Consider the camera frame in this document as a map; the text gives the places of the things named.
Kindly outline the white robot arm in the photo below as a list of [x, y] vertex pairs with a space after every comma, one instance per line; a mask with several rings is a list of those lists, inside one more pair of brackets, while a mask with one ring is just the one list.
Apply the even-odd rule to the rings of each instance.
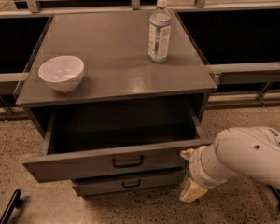
[[179, 200], [191, 203], [238, 175], [280, 190], [280, 132], [271, 127], [233, 127], [208, 146], [187, 149], [189, 162]]

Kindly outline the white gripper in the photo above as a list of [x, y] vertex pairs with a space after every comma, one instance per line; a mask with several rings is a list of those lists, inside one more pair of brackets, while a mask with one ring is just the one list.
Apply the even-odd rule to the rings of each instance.
[[193, 150], [181, 150], [180, 156], [189, 161], [189, 175], [182, 184], [179, 200], [192, 203], [204, 196], [208, 189], [224, 184], [223, 165], [218, 160], [213, 145], [201, 146]]

